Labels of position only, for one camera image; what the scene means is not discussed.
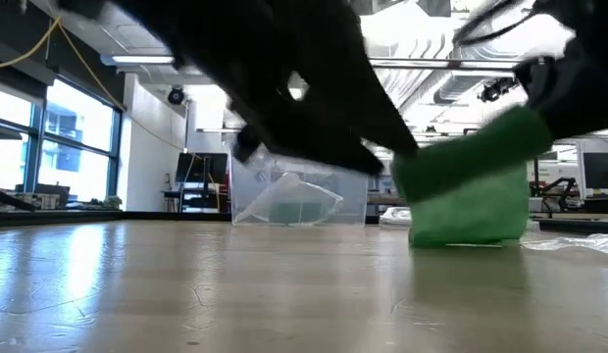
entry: green object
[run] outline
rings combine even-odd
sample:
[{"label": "green object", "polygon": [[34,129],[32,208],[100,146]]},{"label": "green object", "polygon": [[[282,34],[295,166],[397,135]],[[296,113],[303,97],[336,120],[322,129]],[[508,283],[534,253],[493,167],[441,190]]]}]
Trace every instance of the green object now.
[{"label": "green object", "polygon": [[310,224],[323,220],[327,213],[320,202],[276,202],[271,206],[269,222],[278,225]]},{"label": "green object", "polygon": [[479,177],[411,205],[412,247],[518,240],[529,219],[527,166]]},{"label": "green object", "polygon": [[476,134],[436,143],[416,157],[397,156],[395,184],[409,204],[454,190],[477,177],[530,160],[552,146],[541,117],[524,107],[505,112]]}]

